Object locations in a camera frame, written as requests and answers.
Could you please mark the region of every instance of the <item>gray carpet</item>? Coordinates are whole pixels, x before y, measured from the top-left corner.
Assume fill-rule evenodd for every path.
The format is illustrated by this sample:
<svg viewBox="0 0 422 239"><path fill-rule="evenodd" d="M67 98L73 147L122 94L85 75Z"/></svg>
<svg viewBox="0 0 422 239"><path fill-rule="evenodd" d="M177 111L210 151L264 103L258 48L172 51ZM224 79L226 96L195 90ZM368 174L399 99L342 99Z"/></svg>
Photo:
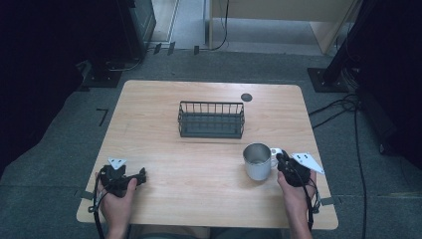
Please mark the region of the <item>gray carpet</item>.
<svg viewBox="0 0 422 239"><path fill-rule="evenodd" d="M11 163L0 183L1 238L97 238L94 224L76 213L100 150L112 111L127 80L294 84L302 88L309 112L345 94L317 94L308 67L326 67L330 57L280 54L176 51L148 53L144 62L124 72L116 89L74 92L42 141ZM109 109L103 125L104 112ZM316 124L340 107L311 117ZM362 169L367 187L367 238L419 238L422 229L422 172L400 156L378 153L377 138L357 114ZM316 142L335 201L339 226L314 230L315 238L360 238L363 190L354 140L353 113L315 130Z"/></svg>

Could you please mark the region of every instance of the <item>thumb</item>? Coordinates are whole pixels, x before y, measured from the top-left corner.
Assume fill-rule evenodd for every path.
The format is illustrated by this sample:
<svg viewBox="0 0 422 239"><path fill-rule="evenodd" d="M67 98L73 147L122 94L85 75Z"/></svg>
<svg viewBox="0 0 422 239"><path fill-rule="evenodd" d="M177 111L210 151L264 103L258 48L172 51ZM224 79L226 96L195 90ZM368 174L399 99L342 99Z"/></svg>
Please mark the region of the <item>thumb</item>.
<svg viewBox="0 0 422 239"><path fill-rule="evenodd" d="M133 178L130 180L129 184L127 185L127 191L124 198L129 198L131 200L133 198L134 191L136 190L137 179Z"/></svg>

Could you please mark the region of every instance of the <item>mug handle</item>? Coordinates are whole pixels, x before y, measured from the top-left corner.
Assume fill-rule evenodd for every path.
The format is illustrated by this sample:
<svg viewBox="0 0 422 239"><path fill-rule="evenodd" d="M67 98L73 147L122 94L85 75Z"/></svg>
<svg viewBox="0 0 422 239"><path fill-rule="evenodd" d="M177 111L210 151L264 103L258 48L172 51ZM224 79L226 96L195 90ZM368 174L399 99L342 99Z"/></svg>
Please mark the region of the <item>mug handle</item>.
<svg viewBox="0 0 422 239"><path fill-rule="evenodd" d="M271 151L271 156L274 156L277 153L283 153L282 149L281 148L277 148L277 147L270 148L270 151ZM271 159L271 167L275 167L278 163L279 163L278 160L276 160L274 158Z"/></svg>

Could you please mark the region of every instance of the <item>floor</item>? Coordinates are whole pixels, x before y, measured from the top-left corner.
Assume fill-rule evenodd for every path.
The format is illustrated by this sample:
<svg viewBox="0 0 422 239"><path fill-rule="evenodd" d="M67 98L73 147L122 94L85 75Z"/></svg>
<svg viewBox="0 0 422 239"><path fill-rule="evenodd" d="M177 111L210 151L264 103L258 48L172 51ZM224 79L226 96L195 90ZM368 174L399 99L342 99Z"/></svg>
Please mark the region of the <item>floor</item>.
<svg viewBox="0 0 422 239"><path fill-rule="evenodd" d="M157 20L153 42L163 45L175 42L175 49L208 49L203 21L204 2L201 0L153 0ZM162 22L171 21L167 41L154 41L162 34ZM218 47L224 40L224 19L214 19L213 46ZM348 25L341 30L337 41L346 36ZM322 56L317 39L309 22L282 20L228 19L227 39L219 51L247 53L282 53L293 55ZM336 53L333 44L327 55Z"/></svg>

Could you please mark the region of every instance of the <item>black controller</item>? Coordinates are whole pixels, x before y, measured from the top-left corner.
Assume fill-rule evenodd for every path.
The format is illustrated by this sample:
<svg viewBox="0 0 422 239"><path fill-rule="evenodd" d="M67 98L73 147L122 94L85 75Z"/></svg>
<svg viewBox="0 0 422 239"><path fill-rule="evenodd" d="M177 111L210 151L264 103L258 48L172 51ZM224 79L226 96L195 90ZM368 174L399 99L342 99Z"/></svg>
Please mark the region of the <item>black controller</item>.
<svg viewBox="0 0 422 239"><path fill-rule="evenodd" d="M126 165L122 165L119 169L115 170L111 165L105 165L101 170L100 179L103 187L109 193L117 197L123 197L123 192L127 190L127 185L133 178L137 179L136 186L146 182L146 171L143 167L139 174L132 176L125 176Z"/></svg>
<svg viewBox="0 0 422 239"><path fill-rule="evenodd" d="M284 150L283 153L277 153L276 159L279 161L277 169L283 173L289 185L300 187L308 184L311 178L311 170L309 168L290 158Z"/></svg>

